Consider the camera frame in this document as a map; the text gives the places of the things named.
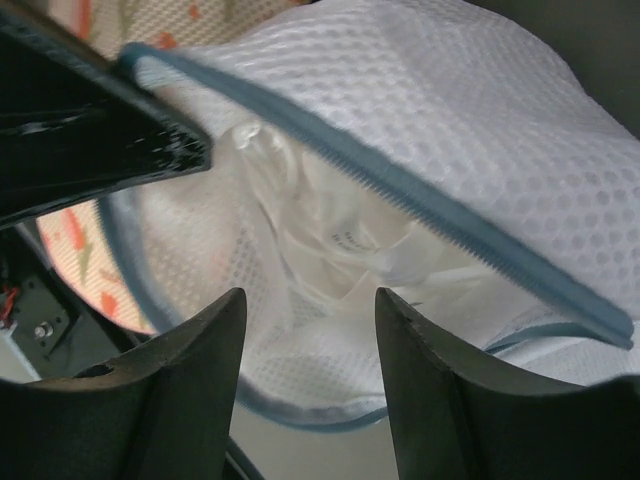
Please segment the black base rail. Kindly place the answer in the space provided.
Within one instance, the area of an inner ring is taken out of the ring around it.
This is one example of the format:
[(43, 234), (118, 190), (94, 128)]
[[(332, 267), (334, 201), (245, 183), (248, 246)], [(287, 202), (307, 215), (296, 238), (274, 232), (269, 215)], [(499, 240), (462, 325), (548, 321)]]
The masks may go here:
[(54, 271), (33, 222), (1, 231), (1, 377), (68, 377), (146, 342), (107, 320)]

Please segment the white bra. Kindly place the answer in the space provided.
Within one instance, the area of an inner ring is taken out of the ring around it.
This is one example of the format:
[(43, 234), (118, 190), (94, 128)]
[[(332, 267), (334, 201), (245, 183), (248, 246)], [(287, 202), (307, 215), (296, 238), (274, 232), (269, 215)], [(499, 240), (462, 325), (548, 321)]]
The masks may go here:
[(275, 127), (245, 120), (221, 139), (308, 295), (352, 308), (387, 287), (425, 313), (530, 304), (519, 287)]

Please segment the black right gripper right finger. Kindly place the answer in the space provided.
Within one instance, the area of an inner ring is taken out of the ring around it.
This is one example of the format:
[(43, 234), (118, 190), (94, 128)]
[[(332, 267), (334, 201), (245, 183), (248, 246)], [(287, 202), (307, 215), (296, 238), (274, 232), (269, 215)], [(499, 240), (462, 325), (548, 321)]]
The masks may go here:
[(589, 387), (508, 364), (379, 289), (376, 335), (403, 479), (635, 479), (639, 380)]

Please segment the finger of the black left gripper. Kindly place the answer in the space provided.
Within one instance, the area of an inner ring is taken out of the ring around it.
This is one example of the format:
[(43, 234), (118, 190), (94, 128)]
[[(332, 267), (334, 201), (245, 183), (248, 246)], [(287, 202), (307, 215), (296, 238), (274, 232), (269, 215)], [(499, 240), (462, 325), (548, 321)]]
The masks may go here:
[(205, 171), (213, 142), (36, 9), (1, 12), (1, 225)]

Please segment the floral mesh laundry bag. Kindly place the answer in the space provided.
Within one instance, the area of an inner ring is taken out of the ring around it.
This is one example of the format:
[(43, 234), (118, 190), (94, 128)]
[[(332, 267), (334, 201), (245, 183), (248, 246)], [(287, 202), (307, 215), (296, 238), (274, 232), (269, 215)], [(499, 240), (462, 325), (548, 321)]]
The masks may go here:
[[(130, 42), (162, 50), (229, 42), (295, 7), (287, 0), (50, 1), (45, 11), (108, 59)], [(153, 334), (121, 278), (98, 215), (89, 200), (37, 218), (59, 277), (90, 307), (130, 331)]]

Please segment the white mesh laundry bag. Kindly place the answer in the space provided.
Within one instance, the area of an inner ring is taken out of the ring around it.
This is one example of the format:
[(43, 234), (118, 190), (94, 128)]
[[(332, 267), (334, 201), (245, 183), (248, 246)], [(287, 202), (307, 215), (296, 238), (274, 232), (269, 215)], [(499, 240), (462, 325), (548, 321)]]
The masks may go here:
[(385, 417), (375, 295), (294, 283), (221, 137), (259, 120), (523, 290), (525, 309), (431, 321), (580, 384), (639, 367), (639, 142), (566, 63), (463, 1), (322, 1), (221, 45), (129, 44), (118, 63), (204, 128), (212, 165), (99, 203), (108, 245), (159, 332), (232, 288), (247, 298), (238, 400), (284, 425)]

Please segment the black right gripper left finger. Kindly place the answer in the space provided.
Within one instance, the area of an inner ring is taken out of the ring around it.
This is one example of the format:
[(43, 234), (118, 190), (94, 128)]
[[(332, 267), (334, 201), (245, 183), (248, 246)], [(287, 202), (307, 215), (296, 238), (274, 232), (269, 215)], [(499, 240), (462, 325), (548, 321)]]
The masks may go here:
[(2, 478), (222, 478), (246, 318), (234, 288), (75, 377), (2, 381)]

